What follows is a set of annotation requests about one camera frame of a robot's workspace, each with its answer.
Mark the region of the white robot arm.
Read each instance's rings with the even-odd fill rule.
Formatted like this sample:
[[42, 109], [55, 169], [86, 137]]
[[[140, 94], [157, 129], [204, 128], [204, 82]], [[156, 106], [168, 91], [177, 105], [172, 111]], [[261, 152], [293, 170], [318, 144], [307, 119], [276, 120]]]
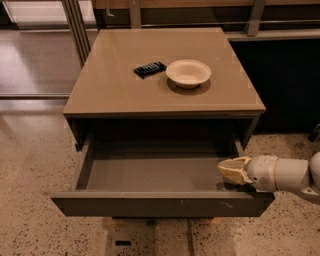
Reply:
[[285, 191], [315, 204], [320, 203], [320, 153], [310, 160], [260, 155], [238, 157], [218, 164], [227, 180], [250, 184], [257, 191]]

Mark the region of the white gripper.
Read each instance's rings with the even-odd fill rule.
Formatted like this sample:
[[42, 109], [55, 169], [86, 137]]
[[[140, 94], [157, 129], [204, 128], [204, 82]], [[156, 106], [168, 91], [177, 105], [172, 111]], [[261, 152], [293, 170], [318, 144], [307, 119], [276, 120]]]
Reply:
[[238, 157], [221, 161], [219, 171], [226, 179], [239, 184], [252, 184], [257, 191], [274, 192], [275, 167], [278, 157], [272, 155]]

